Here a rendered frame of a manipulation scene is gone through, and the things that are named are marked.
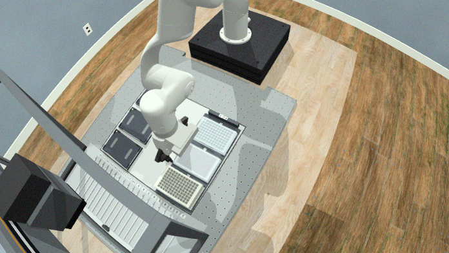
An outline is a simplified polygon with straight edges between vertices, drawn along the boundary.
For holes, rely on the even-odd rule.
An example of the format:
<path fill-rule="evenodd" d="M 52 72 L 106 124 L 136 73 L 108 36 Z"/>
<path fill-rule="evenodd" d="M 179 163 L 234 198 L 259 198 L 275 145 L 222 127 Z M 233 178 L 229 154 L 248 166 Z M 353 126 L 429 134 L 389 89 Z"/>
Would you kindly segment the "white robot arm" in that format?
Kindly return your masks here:
<path fill-rule="evenodd" d="M 251 21 L 248 0 L 159 0 L 157 32 L 141 56 L 141 82 L 148 92 L 140 100 L 140 111 L 157 137 L 174 144 L 171 150 L 179 157 L 199 131 L 198 126 L 185 126 L 175 116 L 176 108 L 193 92 L 195 79 L 187 72 L 159 65 L 159 51 L 163 44 L 182 41 L 193 34 L 197 6 L 217 8 L 221 3 L 221 39 L 233 45 L 249 41 L 252 33 L 247 23 Z"/>

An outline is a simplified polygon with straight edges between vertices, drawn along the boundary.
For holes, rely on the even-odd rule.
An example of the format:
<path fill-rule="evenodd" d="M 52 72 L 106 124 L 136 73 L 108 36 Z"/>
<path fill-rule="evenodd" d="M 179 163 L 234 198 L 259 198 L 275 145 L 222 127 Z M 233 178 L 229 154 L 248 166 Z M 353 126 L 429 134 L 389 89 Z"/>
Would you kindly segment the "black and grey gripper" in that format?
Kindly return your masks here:
<path fill-rule="evenodd" d="M 188 126 L 188 123 L 187 123 L 188 117 L 184 116 L 183 118 L 179 119 L 176 116 L 176 118 L 177 118 L 177 121 L 184 124 L 185 126 Z M 153 132 L 152 132 L 152 139 L 153 139 L 156 149 L 158 149 L 154 161 L 159 163 L 159 162 L 163 162 L 165 160 L 167 162 L 173 163 L 173 160 L 170 157 L 170 154 L 172 153 L 171 149 L 173 148 L 174 145 L 171 142 L 167 141 L 166 139 L 157 137 Z"/>

